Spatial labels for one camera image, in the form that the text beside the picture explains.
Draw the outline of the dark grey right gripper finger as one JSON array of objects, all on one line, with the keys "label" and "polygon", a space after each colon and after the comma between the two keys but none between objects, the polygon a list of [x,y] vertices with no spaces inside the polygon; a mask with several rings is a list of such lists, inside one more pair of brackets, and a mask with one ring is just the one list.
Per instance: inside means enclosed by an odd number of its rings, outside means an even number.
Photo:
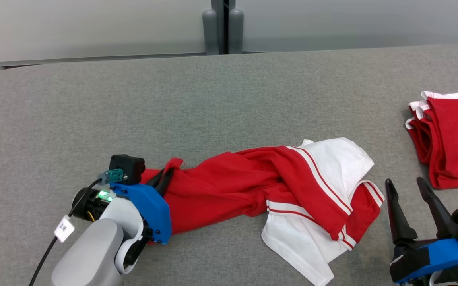
[{"label": "dark grey right gripper finger", "polygon": [[399,196],[391,179],[385,181],[388,217],[393,244],[409,243],[418,238],[416,231],[409,226],[398,201]]},{"label": "dark grey right gripper finger", "polygon": [[429,206],[431,215],[437,228],[436,237],[438,239],[452,238],[456,235],[458,225],[452,221],[451,214],[445,208],[442,201],[436,196],[427,181],[422,177],[417,177],[417,186],[422,199]]}]

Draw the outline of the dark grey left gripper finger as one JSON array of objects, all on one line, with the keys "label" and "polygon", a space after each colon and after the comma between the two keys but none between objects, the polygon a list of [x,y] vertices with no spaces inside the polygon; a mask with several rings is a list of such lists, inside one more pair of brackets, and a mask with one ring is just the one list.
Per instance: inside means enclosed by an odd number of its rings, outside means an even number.
[{"label": "dark grey left gripper finger", "polygon": [[167,172],[165,169],[160,170],[154,177],[149,179],[146,185],[153,187],[155,190],[167,190]]},{"label": "dark grey left gripper finger", "polygon": [[168,168],[167,170],[164,168],[157,174],[158,178],[156,179],[156,191],[161,197],[164,197],[167,193],[167,188],[171,178],[173,177],[173,172],[174,168]]}]

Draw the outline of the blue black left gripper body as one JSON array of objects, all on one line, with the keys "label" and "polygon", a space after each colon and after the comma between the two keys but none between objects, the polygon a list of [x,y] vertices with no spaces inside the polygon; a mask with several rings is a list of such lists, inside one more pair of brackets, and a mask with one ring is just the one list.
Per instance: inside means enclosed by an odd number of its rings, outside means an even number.
[{"label": "blue black left gripper body", "polygon": [[110,183],[113,199],[98,196],[99,190],[80,190],[73,202],[73,216],[91,219],[111,219],[121,226],[130,239],[144,238],[167,244],[172,234],[171,214],[164,198],[145,184],[124,185]]}]

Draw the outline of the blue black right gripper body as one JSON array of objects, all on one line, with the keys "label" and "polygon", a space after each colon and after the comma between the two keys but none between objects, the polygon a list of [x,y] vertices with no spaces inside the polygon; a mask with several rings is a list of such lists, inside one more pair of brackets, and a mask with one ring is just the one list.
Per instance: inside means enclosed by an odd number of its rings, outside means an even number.
[{"label": "blue black right gripper body", "polygon": [[395,284],[458,266],[458,241],[455,238],[427,240],[417,248],[408,248],[390,263],[390,275]]}]

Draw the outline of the red white basketball jersey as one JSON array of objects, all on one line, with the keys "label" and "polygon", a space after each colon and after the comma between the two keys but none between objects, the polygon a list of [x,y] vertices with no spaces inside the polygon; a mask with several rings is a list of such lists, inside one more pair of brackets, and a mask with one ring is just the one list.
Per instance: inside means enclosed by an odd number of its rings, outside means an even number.
[{"label": "red white basketball jersey", "polygon": [[364,179],[374,161],[345,137],[182,163],[165,166],[173,169],[165,194],[173,235],[267,212],[262,240],[314,286],[333,279],[329,262],[360,242],[385,200]]}]

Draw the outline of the red shorts with white stripes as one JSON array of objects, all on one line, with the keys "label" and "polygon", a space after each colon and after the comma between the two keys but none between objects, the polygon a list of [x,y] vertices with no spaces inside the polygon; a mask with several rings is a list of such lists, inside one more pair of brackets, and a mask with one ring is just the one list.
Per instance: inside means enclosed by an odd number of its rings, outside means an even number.
[{"label": "red shorts with white stripes", "polygon": [[420,163],[436,189],[458,188],[458,93],[423,91],[422,99],[409,103],[412,117],[405,127]]}]

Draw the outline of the light grey partition panel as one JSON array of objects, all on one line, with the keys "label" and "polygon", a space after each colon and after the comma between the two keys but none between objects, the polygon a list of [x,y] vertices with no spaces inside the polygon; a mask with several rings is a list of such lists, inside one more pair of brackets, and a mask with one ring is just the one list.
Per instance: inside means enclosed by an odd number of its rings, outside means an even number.
[{"label": "light grey partition panel", "polygon": [[234,0],[244,51],[458,45],[458,0]]},{"label": "light grey partition panel", "polygon": [[211,0],[0,0],[0,63],[205,51]]}]

